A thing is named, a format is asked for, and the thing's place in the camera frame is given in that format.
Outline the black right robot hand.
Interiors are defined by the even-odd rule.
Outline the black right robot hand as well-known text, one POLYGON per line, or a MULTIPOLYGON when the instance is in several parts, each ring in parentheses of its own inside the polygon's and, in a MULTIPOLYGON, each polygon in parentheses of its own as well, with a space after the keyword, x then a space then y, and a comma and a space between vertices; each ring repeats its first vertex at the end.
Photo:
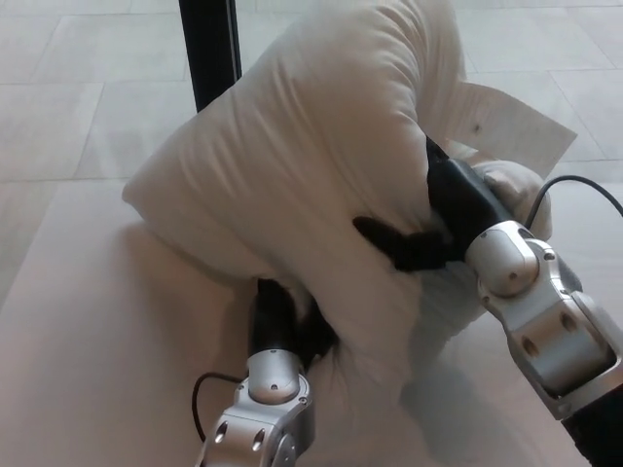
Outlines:
POLYGON ((371 217, 352 220, 358 232, 402 272, 441 269, 462 262, 471 243, 488 228, 512 219, 509 211, 466 162, 449 156, 432 139, 426 140, 427 188, 432 211, 447 228, 404 234, 371 217))

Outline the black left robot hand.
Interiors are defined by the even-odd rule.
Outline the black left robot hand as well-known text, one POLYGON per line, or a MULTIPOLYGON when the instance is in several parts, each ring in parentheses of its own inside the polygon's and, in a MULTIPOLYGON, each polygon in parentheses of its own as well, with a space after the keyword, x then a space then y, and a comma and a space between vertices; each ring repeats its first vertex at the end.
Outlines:
POLYGON ((277 281, 258 279, 252 302, 248 356, 265 350, 285 350, 296 355, 307 371, 338 342, 314 298, 304 306, 302 318, 290 293, 277 281))

